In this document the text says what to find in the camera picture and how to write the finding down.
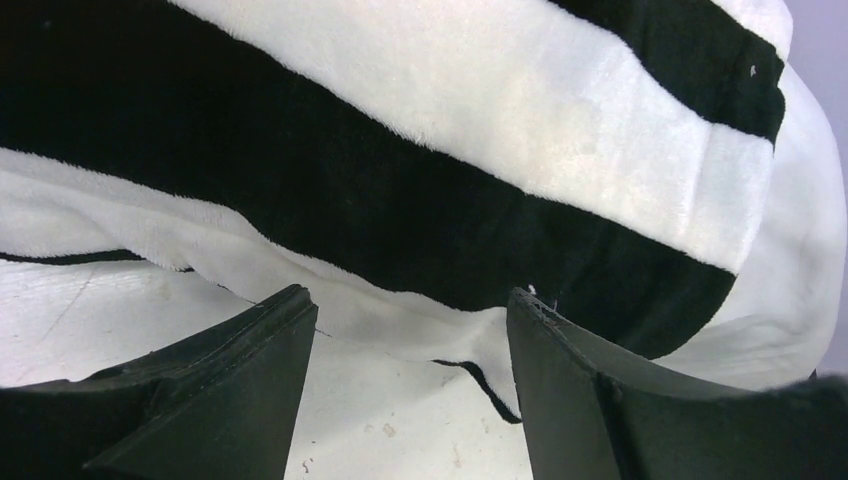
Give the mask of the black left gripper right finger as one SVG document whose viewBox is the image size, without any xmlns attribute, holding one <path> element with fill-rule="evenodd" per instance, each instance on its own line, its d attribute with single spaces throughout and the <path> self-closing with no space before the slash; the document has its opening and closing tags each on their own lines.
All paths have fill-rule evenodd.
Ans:
<svg viewBox="0 0 848 480">
<path fill-rule="evenodd" d="M 512 368 L 537 479 L 843 479 L 847 381 L 748 391 L 691 377 L 517 289 Z"/>
</svg>

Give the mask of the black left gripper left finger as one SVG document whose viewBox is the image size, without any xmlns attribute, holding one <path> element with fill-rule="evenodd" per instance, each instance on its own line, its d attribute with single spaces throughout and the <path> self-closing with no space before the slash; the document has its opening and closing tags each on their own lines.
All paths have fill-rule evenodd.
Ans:
<svg viewBox="0 0 848 480">
<path fill-rule="evenodd" d="M 71 382 L 1 392 L 5 479 L 280 479 L 317 307 L 292 285 Z"/>
</svg>

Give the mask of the white pillow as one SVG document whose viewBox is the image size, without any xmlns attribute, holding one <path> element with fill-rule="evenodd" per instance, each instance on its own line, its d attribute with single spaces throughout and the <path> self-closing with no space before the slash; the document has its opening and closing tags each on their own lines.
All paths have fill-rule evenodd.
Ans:
<svg viewBox="0 0 848 480">
<path fill-rule="evenodd" d="M 231 209 L 1 152 L 1 383 L 80 380 L 289 284 L 318 305 L 290 479 L 527 479 L 505 310 L 383 290 Z M 494 396 L 461 362 L 478 361 Z"/>
</svg>

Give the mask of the black white striped pillowcase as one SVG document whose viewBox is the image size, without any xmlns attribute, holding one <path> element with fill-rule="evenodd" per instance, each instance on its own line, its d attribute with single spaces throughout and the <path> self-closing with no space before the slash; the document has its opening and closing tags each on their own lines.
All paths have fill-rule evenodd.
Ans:
<svg viewBox="0 0 848 480">
<path fill-rule="evenodd" d="M 836 326 L 839 153 L 781 1 L 5 1 L 1 255 L 144 260 L 469 370 L 522 288 L 726 385 Z"/>
</svg>

